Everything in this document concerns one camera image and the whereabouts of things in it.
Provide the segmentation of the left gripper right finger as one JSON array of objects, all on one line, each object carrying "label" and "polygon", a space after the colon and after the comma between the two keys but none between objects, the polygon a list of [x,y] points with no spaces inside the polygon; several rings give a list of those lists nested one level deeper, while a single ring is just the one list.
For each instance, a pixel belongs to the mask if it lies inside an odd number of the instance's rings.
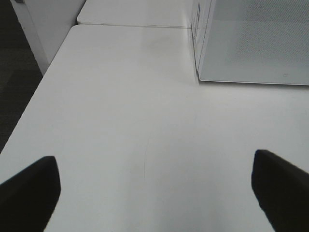
[{"label": "left gripper right finger", "polygon": [[309,230],[309,174],[268,150],[256,150],[251,186],[276,232]]}]

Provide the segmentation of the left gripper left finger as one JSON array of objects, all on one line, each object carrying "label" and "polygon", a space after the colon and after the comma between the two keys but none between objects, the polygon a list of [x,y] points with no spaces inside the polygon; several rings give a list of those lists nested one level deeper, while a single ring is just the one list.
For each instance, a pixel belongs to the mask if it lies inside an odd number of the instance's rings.
[{"label": "left gripper left finger", "polygon": [[42,157],[0,185],[0,230],[43,232],[60,194],[56,159]]}]

